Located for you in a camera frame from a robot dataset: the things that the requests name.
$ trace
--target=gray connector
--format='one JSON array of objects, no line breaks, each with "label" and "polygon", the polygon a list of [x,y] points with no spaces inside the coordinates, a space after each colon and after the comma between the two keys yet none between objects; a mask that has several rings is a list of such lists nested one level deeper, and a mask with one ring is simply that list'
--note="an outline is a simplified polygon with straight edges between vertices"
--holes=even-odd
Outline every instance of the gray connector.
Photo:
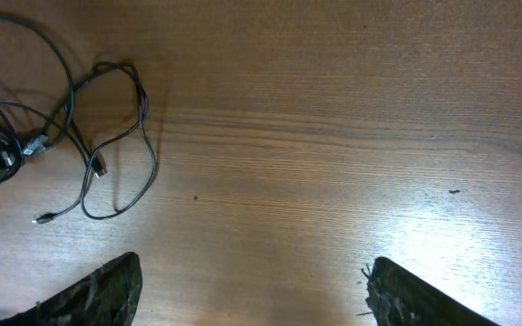
[{"label": "gray connector", "polygon": [[37,153],[39,151],[42,151],[45,149],[45,141],[47,140],[47,136],[45,135],[39,135],[36,138],[30,140],[27,145],[25,146],[24,150],[22,151],[22,154],[26,156],[30,156],[34,153]]}]

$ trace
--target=brown wood tabletop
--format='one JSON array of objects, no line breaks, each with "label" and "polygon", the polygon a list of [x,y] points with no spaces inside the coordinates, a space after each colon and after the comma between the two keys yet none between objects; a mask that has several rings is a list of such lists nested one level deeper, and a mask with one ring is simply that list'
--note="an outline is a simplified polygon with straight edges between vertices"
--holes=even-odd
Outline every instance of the brown wood tabletop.
[{"label": "brown wood tabletop", "polygon": [[[133,60],[159,174],[112,220],[80,208],[69,142],[0,186],[0,318],[126,252],[134,325],[373,325],[360,269],[385,255],[470,309],[522,325],[522,1],[0,1],[74,76]],[[98,145],[136,118],[114,73],[76,101]],[[49,111],[67,84],[0,23],[0,101]],[[16,112],[17,123],[41,127]],[[92,212],[150,172],[140,134],[102,152]]]}]

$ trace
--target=tangled cable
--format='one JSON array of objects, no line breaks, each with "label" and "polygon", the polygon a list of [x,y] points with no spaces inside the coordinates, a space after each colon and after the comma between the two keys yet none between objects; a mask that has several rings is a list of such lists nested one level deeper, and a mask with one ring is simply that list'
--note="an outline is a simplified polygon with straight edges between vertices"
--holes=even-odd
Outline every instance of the tangled cable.
[{"label": "tangled cable", "polygon": [[[24,160],[26,158],[39,155],[49,149],[52,149],[53,147],[57,146],[64,138],[67,138],[72,142],[72,144],[76,147],[76,149],[82,156],[83,163],[86,167],[83,175],[82,189],[80,190],[80,195],[72,205],[65,208],[64,210],[58,213],[45,213],[42,216],[36,218],[33,222],[37,224],[44,224],[50,222],[58,216],[61,216],[71,211],[78,205],[81,206],[83,213],[92,219],[112,218],[129,210],[140,200],[142,195],[144,195],[144,193],[146,193],[146,191],[150,188],[150,186],[154,182],[157,173],[156,156],[144,129],[144,119],[146,118],[149,112],[149,98],[146,92],[144,91],[142,84],[140,83],[140,78],[134,65],[132,65],[131,63],[97,62],[96,64],[94,64],[94,66],[92,67],[92,71],[87,76],[85,76],[78,82],[74,82],[70,68],[67,62],[64,60],[62,54],[58,50],[58,48],[44,33],[42,33],[39,29],[35,27],[34,23],[12,16],[0,16],[0,22],[8,22],[20,25],[36,33],[41,39],[43,39],[49,45],[53,53],[56,55],[57,59],[62,64],[62,67],[65,71],[66,79],[68,81],[67,95],[60,102],[61,104],[59,104],[50,115],[45,115],[41,113],[39,110],[31,108],[22,103],[0,102],[0,117],[3,120],[3,126],[0,127],[0,185],[4,183],[6,180],[9,180],[19,171],[20,167],[24,164]],[[73,121],[73,114],[75,109],[75,95],[81,89],[86,87],[91,81],[103,76],[108,72],[115,71],[120,71],[127,74],[134,83],[136,99],[138,102],[138,121],[119,136],[116,136],[112,139],[108,139],[95,149],[90,150],[83,141],[80,130]],[[39,132],[37,132],[35,137],[29,139],[18,138],[13,124],[5,116],[5,113],[1,110],[2,107],[26,110],[43,119],[45,123],[42,129]],[[62,111],[65,112],[65,119],[63,123],[58,123],[56,120]],[[47,135],[49,128],[51,128],[52,126],[59,129],[60,132],[54,138],[53,141],[48,142]],[[140,129],[141,136],[150,153],[152,171],[150,172],[149,179],[144,185],[144,187],[137,194],[137,196],[135,196],[132,199],[132,201],[124,208],[119,209],[116,212],[107,216],[94,216],[86,209],[84,199],[91,184],[92,171],[94,171],[94,173],[98,177],[101,177],[105,173],[105,168],[98,159],[98,154],[104,147],[112,144],[115,141],[123,139],[124,137],[130,135],[136,129]]]}]

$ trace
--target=wood grain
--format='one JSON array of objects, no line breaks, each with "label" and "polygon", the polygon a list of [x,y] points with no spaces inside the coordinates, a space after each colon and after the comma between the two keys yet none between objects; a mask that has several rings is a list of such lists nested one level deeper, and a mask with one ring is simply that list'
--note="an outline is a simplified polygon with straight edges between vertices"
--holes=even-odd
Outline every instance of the wood grain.
[{"label": "wood grain", "polygon": [[[69,144],[0,187],[0,317],[125,251],[135,325],[373,325],[360,268],[386,255],[469,308],[522,324],[522,2],[0,1],[49,28],[74,75],[137,64],[159,176],[125,216],[68,205]],[[49,110],[49,50],[0,24],[0,100]],[[133,120],[107,76],[75,119],[98,144]],[[18,119],[25,128],[35,118]],[[87,199],[125,205],[149,173],[139,135],[103,152]],[[449,190],[460,190],[451,194]]]}]

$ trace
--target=black wire strand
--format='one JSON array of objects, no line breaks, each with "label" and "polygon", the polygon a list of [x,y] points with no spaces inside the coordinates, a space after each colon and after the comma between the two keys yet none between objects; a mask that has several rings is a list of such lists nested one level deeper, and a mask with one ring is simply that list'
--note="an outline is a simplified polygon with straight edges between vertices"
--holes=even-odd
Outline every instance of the black wire strand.
[{"label": "black wire strand", "polygon": [[[41,151],[34,153],[33,155],[39,155],[45,151],[48,151],[49,149],[52,149],[53,147],[57,146],[64,138],[67,138],[71,143],[76,147],[78,150],[78,153],[82,157],[82,161],[85,166],[84,175],[83,175],[83,182],[82,182],[82,188],[80,190],[80,194],[76,198],[73,204],[66,207],[64,210],[58,212],[58,213],[46,213],[42,216],[36,218],[33,222],[37,224],[43,224],[50,222],[54,220],[55,218],[62,216],[68,212],[70,212],[72,209],[76,208],[78,205],[82,208],[83,213],[92,219],[101,220],[106,218],[113,218],[115,216],[119,216],[122,213],[126,212],[130,208],[132,208],[139,200],[140,198],[148,191],[152,183],[154,182],[154,179],[156,178],[157,174],[157,160],[156,155],[154,154],[154,149],[152,148],[150,141],[146,135],[146,130],[144,128],[144,120],[146,119],[146,116],[149,111],[149,98],[146,92],[144,91],[144,87],[140,83],[140,77],[138,75],[138,72],[133,64],[123,62],[123,63],[112,63],[112,62],[97,62],[92,67],[92,71],[90,74],[86,77],[84,77],[81,81],[74,83],[72,73],[68,67],[67,62],[64,60],[62,54],[57,49],[55,44],[47,37],[44,33],[42,33],[39,29],[35,27],[35,24],[17,17],[8,17],[8,16],[0,16],[0,22],[9,22],[13,24],[21,25],[22,27],[25,27],[34,33],[36,33],[38,36],[40,36],[52,49],[60,63],[62,64],[62,67],[65,71],[66,79],[68,81],[68,91],[65,96],[65,98],[61,101],[61,103],[53,110],[52,114],[45,115],[41,113],[39,110],[36,110],[32,107],[29,107],[27,105],[24,105],[23,103],[15,103],[15,102],[0,102],[0,117],[4,121],[5,129],[0,129],[0,140],[4,142],[5,145],[9,146],[14,154],[14,157],[16,158],[13,165],[10,167],[9,172],[0,179],[0,184],[5,182],[6,180],[13,177],[18,171],[19,168],[24,164],[24,155],[22,154],[23,148],[22,143],[26,143],[25,141],[21,141],[16,133],[15,129],[13,127],[13,124],[9,121],[9,119],[6,117],[5,113],[1,110],[2,107],[7,107],[9,109],[16,109],[16,110],[26,110],[39,118],[43,119],[44,125],[42,129],[40,130],[41,135],[47,135],[49,128],[55,127],[60,132],[55,137],[55,139],[52,141],[50,145],[46,145],[44,149]],[[134,89],[136,91],[136,99],[137,99],[137,105],[138,105],[138,121],[135,122],[128,130],[123,132],[122,134],[104,141],[102,144],[97,146],[95,149],[88,149],[88,147],[85,144],[85,141],[83,140],[82,134],[78,127],[76,126],[75,122],[73,121],[73,114],[75,110],[75,95],[79,93],[83,88],[85,88],[91,81],[95,80],[98,77],[103,76],[106,73],[109,72],[116,72],[121,71],[126,73],[132,82],[134,83]],[[56,118],[60,116],[61,112],[65,113],[65,119],[63,121],[63,124],[56,122]],[[128,205],[126,205],[122,209],[116,210],[114,213],[106,215],[106,216],[96,216],[91,214],[85,205],[85,197],[88,193],[88,190],[92,184],[92,165],[94,160],[98,159],[98,155],[100,154],[100,151],[105,148],[108,145],[111,145],[112,143],[121,140],[127,136],[129,136],[133,131],[136,129],[140,130],[140,134],[142,136],[142,139],[144,140],[144,143],[148,149],[148,152],[150,154],[150,160],[151,160],[151,172],[149,175],[149,178],[144,185],[144,187],[139,191],[139,193],[130,201]]]}]

